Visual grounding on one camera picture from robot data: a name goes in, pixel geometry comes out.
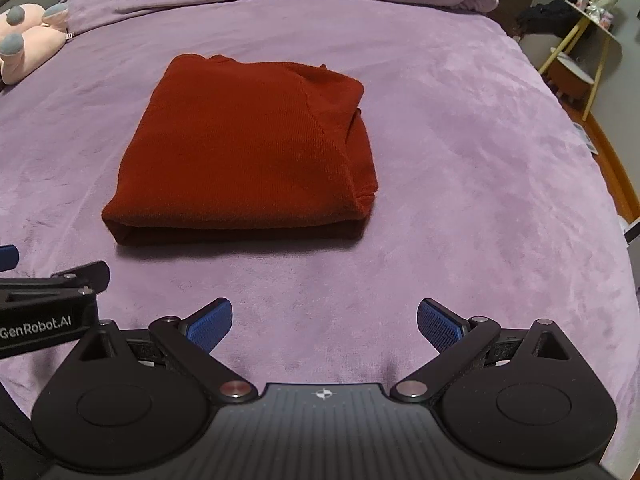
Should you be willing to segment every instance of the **red garment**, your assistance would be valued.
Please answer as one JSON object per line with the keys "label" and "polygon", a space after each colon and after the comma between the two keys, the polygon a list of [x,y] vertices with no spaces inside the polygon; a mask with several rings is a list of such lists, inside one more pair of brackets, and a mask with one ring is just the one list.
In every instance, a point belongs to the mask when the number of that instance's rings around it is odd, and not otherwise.
{"label": "red garment", "polygon": [[297,63],[170,63],[102,218],[125,245],[362,234],[378,189],[362,84]]}

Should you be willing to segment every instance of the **purple bed sheet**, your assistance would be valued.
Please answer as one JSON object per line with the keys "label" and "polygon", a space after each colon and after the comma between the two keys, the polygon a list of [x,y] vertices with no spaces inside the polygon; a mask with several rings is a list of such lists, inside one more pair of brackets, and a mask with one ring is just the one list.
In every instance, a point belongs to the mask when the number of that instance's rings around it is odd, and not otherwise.
{"label": "purple bed sheet", "polygon": [[[69,0],[78,30],[93,30],[0,94],[0,242],[21,250],[16,275],[104,259],[100,315],[123,328],[226,296],[234,326],[214,355],[260,388],[391,385],[436,355],[416,328],[424,297],[509,328],[548,317],[616,401],[612,459],[638,396],[625,241],[590,152],[498,25],[391,0],[238,0],[133,17],[139,2],[97,1],[117,23],[99,27],[96,2]],[[100,211],[152,89],[185,52],[326,63],[364,83],[380,190],[361,241],[116,246]],[[0,362],[26,412],[68,348]]]}

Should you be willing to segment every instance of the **gray ridged panel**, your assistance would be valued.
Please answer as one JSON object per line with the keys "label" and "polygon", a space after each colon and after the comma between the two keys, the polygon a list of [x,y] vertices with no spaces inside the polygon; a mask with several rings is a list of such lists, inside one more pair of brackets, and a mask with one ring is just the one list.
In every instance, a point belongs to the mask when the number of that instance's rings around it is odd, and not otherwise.
{"label": "gray ridged panel", "polygon": [[[610,480],[592,465],[540,476],[492,467],[446,439],[431,413],[375,384],[272,384],[220,410],[183,455],[113,480]],[[43,480],[104,480],[55,467]]]}

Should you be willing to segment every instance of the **ribbed fabric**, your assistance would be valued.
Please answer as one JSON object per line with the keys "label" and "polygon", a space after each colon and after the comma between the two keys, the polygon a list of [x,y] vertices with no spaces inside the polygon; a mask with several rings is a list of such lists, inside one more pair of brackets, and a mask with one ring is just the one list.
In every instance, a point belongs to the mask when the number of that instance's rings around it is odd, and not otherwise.
{"label": "ribbed fabric", "polygon": [[325,66],[178,56],[102,218],[125,245],[357,238],[378,189],[363,92]]}

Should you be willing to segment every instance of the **folded clothing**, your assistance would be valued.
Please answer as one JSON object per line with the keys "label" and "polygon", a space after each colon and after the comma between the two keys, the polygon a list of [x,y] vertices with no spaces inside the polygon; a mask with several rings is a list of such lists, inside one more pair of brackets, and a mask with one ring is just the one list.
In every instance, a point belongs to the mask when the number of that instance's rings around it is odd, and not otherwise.
{"label": "folded clothing", "polygon": [[378,189],[363,92],[324,65],[178,56],[102,219],[123,245],[357,238]]}

